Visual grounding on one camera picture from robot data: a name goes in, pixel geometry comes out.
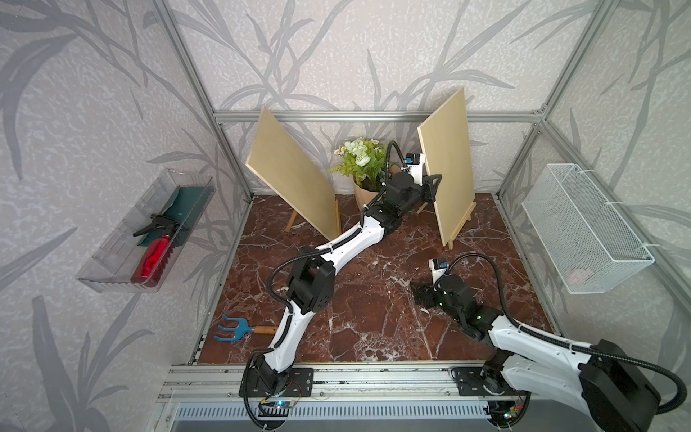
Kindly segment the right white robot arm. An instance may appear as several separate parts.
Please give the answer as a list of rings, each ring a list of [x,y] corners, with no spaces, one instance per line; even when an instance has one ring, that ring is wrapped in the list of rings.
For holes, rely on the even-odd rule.
[[[502,311],[478,303],[473,289],[457,275],[410,288],[417,305],[439,308],[466,337],[494,348],[483,372],[491,391],[536,393],[589,415],[604,431],[646,431],[651,426],[660,394],[614,343],[573,343],[514,324]]]

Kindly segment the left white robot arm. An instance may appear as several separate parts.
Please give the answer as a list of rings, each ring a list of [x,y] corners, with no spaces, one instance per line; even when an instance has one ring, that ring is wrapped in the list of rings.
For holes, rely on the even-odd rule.
[[[284,306],[284,315],[269,347],[250,354],[239,391],[242,397],[271,397],[287,389],[298,347],[314,316],[332,300],[339,271],[395,232],[419,203],[433,203],[441,181],[440,174],[419,180],[403,171],[391,175],[363,207],[354,227],[318,248],[303,248],[272,271],[266,291]]]

